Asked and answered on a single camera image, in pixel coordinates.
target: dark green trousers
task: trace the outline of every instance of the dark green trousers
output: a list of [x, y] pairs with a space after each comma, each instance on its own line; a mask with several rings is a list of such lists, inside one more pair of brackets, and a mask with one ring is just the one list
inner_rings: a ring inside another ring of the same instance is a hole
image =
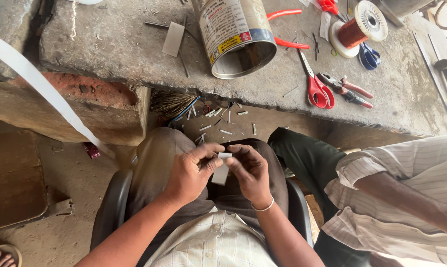
[[[330, 220], [338, 211], [324, 192], [325, 186], [337, 178], [335, 166], [344, 152], [315, 138], [285, 128], [276, 129], [268, 140], [282, 165], [314, 194], [324, 216]], [[368, 251], [355, 250], [346, 246], [321, 230], [314, 246], [315, 252], [327, 267], [367, 267]]]

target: red plastic wrapper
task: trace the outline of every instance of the red plastic wrapper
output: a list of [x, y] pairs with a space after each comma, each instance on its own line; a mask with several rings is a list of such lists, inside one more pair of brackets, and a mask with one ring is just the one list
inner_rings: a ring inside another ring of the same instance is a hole
[[94, 144], [92, 144], [90, 142], [84, 142], [83, 145], [84, 145], [85, 151], [90, 156], [90, 159], [100, 157], [100, 151], [98, 151], [98, 148]]

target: dirt floor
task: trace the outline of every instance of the dirt floor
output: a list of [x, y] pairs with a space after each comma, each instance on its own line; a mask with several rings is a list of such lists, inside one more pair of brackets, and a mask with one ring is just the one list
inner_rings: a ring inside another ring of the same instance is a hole
[[[226, 106], [227, 102], [215, 101], [212, 108], [217, 105]], [[248, 111], [248, 114], [237, 115], [237, 112], [243, 111]], [[194, 118], [192, 114], [188, 121], [185, 116], [179, 123], [184, 125], [186, 135], [192, 140], [206, 132], [206, 142], [223, 143], [244, 138], [267, 141], [272, 131], [279, 126], [289, 126], [290, 130], [296, 132], [331, 140], [331, 144], [336, 147], [349, 144], [364, 148], [413, 139], [406, 135], [334, 124], [305, 115], [248, 106], [239, 108], [235, 105], [231, 109], [231, 123], [220, 121], [215, 126], [220, 117], [202, 116], [201, 108], [197, 112], [197, 117]], [[222, 118], [228, 119], [228, 111], [223, 113]], [[199, 131], [209, 124], [212, 124], [211, 128]], [[253, 134], [252, 124], [256, 124], [256, 135]], [[157, 115], [150, 115], [148, 131], [157, 126]], [[220, 128], [232, 132], [232, 135], [219, 131]], [[0, 121], [0, 133], [15, 130], [18, 128]], [[119, 164], [104, 155], [91, 160], [80, 143], [64, 143], [64, 150], [61, 152], [54, 152], [48, 146], [40, 147], [45, 184], [70, 196], [75, 203], [75, 211], [70, 216], [55, 216], [22, 227], [0, 230], [0, 244], [8, 242], [17, 246], [22, 252], [24, 267], [73, 266], [88, 253], [96, 211], [108, 182], [115, 171], [125, 168], [134, 157], [133, 147], [114, 146], [113, 149], [120, 153]]]

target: red label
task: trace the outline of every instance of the red label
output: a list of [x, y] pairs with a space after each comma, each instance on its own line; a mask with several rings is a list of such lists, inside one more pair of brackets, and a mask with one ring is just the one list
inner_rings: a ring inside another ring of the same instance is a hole
[[242, 42], [251, 40], [250, 32], [246, 31], [244, 33], [240, 33], [240, 38]]

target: black chair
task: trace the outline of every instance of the black chair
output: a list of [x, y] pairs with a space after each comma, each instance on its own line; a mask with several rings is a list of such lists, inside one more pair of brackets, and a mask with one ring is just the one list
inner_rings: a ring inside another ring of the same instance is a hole
[[[125, 209], [128, 200], [133, 170], [117, 171], [108, 184], [102, 204], [98, 209], [91, 234], [90, 251], [105, 240], [125, 222]], [[311, 234], [309, 209], [303, 192], [298, 185], [286, 179], [289, 194], [289, 221], [304, 237], [311, 247], [314, 241]]]

